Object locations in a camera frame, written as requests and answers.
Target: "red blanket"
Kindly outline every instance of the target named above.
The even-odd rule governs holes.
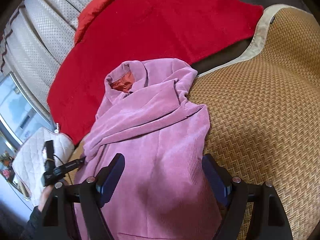
[[[123,61],[178,58],[191,65],[252,37],[262,13],[239,0],[115,0],[61,65],[48,96],[54,121],[78,143],[95,121],[105,76]]]

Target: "jacket sleeve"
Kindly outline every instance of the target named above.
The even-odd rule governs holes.
[[[38,207],[33,209],[33,212],[30,215],[30,219],[24,228],[20,236],[20,240],[33,240],[35,237],[36,229],[40,220],[41,212],[38,210]]]

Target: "white patterned curtain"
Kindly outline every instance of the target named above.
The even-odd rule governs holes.
[[[90,1],[24,0],[3,31],[1,72],[12,72],[47,117],[50,86],[74,46],[77,17]]]

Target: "human hand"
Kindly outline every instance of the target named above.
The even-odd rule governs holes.
[[[42,212],[43,208],[44,208],[44,205],[45,203],[47,202],[47,199],[51,193],[53,189],[53,185],[49,185],[48,187],[46,187],[42,193],[41,193],[41,196],[40,196],[40,201],[39,201],[39,205],[38,205],[38,210],[40,212]]]

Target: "pink garment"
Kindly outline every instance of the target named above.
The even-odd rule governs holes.
[[[111,84],[131,71],[129,93]],[[178,59],[126,61],[105,79],[106,93],[85,139],[86,165],[76,183],[95,176],[116,153],[125,168],[102,208],[115,239],[212,239],[221,216],[201,168],[210,127],[205,105],[186,95],[197,71]],[[76,206],[83,240],[87,230]]]

